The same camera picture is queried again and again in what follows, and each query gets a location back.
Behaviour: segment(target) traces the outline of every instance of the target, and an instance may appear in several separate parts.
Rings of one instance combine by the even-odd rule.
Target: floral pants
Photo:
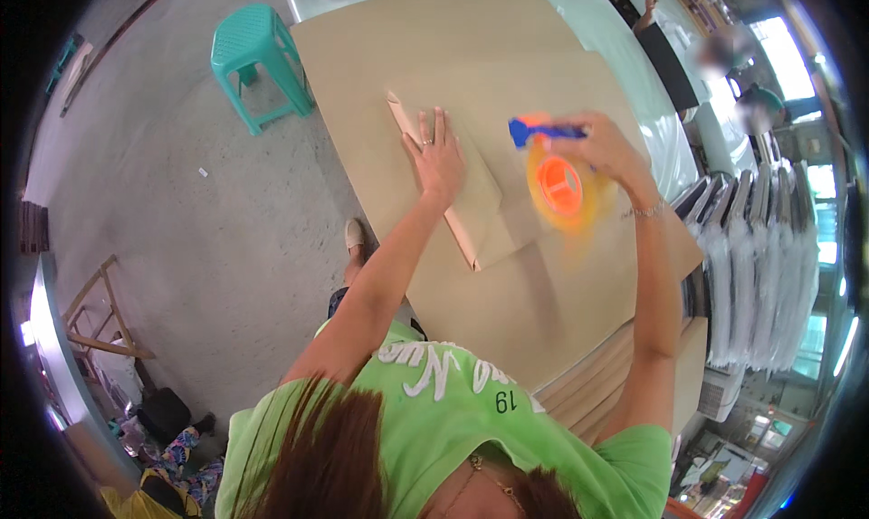
[[[212,460],[190,477],[184,477],[184,464],[190,458],[190,449],[199,443],[199,432],[193,427],[187,427],[163,451],[159,460],[151,465],[160,477],[172,485],[187,491],[201,507],[209,498],[209,494],[217,486],[223,474],[223,460]]]

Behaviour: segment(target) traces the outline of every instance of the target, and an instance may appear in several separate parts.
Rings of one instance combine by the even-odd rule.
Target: gold necklace
[[[480,456],[477,455],[476,453],[471,453],[471,455],[468,457],[468,461],[471,463],[471,468],[473,468],[473,470],[471,470],[471,475],[468,476],[468,479],[465,480],[465,483],[462,485],[462,488],[459,489],[459,492],[455,494],[455,498],[454,498],[453,501],[449,504],[449,507],[447,508],[447,511],[445,511],[444,514],[443,514],[444,517],[448,517],[448,516],[449,516],[449,513],[450,513],[451,511],[453,511],[453,507],[455,507],[455,503],[456,503],[456,501],[459,500],[459,496],[461,496],[462,493],[465,492],[465,489],[468,488],[468,484],[471,483],[471,478],[473,477],[473,475],[476,474],[477,472],[480,472],[480,471],[483,470],[483,457],[480,457]],[[494,484],[497,485],[498,488],[501,489],[501,491],[502,491],[505,495],[509,496],[509,497],[510,497],[510,500],[512,500],[513,503],[515,503],[516,508],[518,508],[519,511],[520,511],[523,515],[525,515],[525,510],[522,508],[522,505],[519,503],[519,499],[516,498],[516,494],[513,492],[513,488],[512,488],[512,487],[507,487],[506,485],[504,485],[504,484],[501,483],[500,481],[498,481],[498,480],[496,480],[496,479],[493,479],[492,476],[490,476],[489,474],[486,474],[486,472],[483,472],[483,474],[484,474],[484,476],[486,476],[487,478],[489,478],[490,481],[494,482]]]

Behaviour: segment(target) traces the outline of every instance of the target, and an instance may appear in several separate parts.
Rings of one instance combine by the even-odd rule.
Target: wooden easel
[[[117,260],[117,257],[112,254],[106,262],[100,264],[99,270],[97,270],[92,276],[91,279],[84,284],[84,287],[81,287],[81,291],[78,292],[75,298],[72,299],[72,304],[63,313],[62,319],[63,324],[66,327],[66,336],[71,342],[75,342],[84,346],[87,346],[90,351],[91,348],[95,350],[109,351],[110,353],[117,353],[118,355],[126,355],[128,357],[136,357],[140,359],[152,359],[154,358],[154,354],[144,348],[136,348],[133,344],[133,339],[129,337],[129,330],[127,330],[127,326],[124,324],[124,318],[121,316],[121,310],[117,307],[117,302],[115,301],[115,294],[111,288],[111,282],[109,281],[109,273],[108,268]],[[84,300],[84,296],[88,294],[88,292],[96,285],[97,280],[103,278],[103,283],[106,286],[106,292],[109,295],[109,315],[106,316],[103,321],[91,332],[91,336],[85,337],[78,330],[78,318],[81,316],[81,313],[84,311],[84,306],[79,308],[81,301]],[[111,318],[117,319],[117,324],[121,328],[121,337],[124,339],[124,343],[126,347],[121,345],[114,345],[113,343],[100,342],[98,337],[105,326],[109,323]]]

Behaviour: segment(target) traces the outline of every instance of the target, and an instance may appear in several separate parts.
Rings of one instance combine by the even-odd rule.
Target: blue tape dispenser handle
[[[516,149],[525,147],[528,138],[533,134],[545,134],[549,138],[585,138],[586,134],[580,127],[573,125],[531,125],[528,126],[521,119],[513,118],[508,123],[510,137]]]

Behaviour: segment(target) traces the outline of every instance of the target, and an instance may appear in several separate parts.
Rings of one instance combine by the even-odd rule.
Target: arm
[[[419,173],[419,201],[363,266],[334,317],[302,351],[281,383],[323,374],[349,385],[380,347],[422,251],[462,186],[464,158],[449,128],[449,116],[435,109],[432,138],[421,113],[420,134],[433,141],[422,151],[408,135],[402,139]]]
[[[580,159],[613,177],[637,210],[649,210],[659,200],[658,188],[642,157],[608,117],[581,114],[559,123],[581,126],[581,140],[555,139],[553,151]],[[673,277],[664,220],[637,216],[637,306],[634,356],[624,391],[609,423],[597,438],[605,440],[636,424],[673,424],[673,380],[676,340],[681,321],[681,291]]]
[[[631,187],[634,208],[645,210],[659,200],[651,174]],[[676,341],[682,317],[679,282],[673,277],[663,216],[635,218],[637,237],[637,307],[634,357],[624,390],[609,422],[595,443],[636,424],[673,425]]]
[[[646,0],[646,13],[640,16],[640,19],[634,24],[634,36],[639,36],[645,31],[649,25],[652,25],[652,11],[657,5],[658,0]]]

